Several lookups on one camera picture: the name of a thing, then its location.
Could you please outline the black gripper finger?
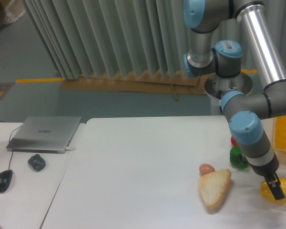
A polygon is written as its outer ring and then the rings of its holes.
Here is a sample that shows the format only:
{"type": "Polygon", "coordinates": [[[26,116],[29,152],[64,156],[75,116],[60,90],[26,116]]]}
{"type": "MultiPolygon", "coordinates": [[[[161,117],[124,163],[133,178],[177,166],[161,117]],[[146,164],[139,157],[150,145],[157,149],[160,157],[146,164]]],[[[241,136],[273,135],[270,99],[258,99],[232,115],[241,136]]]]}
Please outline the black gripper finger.
{"type": "Polygon", "coordinates": [[[281,188],[281,182],[276,173],[265,176],[265,180],[275,200],[282,200],[285,198],[281,188]]]}

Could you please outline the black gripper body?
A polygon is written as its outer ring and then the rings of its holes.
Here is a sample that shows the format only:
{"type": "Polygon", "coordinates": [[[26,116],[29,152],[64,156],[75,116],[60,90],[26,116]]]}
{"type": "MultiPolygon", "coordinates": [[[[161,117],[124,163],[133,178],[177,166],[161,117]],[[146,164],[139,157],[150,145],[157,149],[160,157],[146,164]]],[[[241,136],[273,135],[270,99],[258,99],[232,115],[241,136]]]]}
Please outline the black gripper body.
{"type": "Polygon", "coordinates": [[[247,162],[253,171],[263,177],[274,178],[279,167],[279,161],[274,152],[268,152],[261,157],[247,157],[239,154],[241,162],[247,162]]]}

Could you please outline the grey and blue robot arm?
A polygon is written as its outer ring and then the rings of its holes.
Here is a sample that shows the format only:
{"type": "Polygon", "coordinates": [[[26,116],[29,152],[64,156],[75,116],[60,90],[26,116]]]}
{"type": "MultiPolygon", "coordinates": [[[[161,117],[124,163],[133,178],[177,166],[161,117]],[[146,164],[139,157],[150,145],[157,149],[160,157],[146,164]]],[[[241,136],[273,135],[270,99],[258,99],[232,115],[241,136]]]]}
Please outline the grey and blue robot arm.
{"type": "Polygon", "coordinates": [[[184,22],[195,41],[184,55],[189,76],[211,74],[205,91],[219,100],[253,171],[263,176],[275,200],[285,198],[276,174],[279,161],[262,125],[263,119],[286,115],[286,70],[269,32],[262,0],[186,0],[184,22]],[[221,22],[234,19],[244,30],[263,93],[251,96],[253,83],[241,72],[242,48],[231,40],[211,48],[213,32],[221,22]]]}

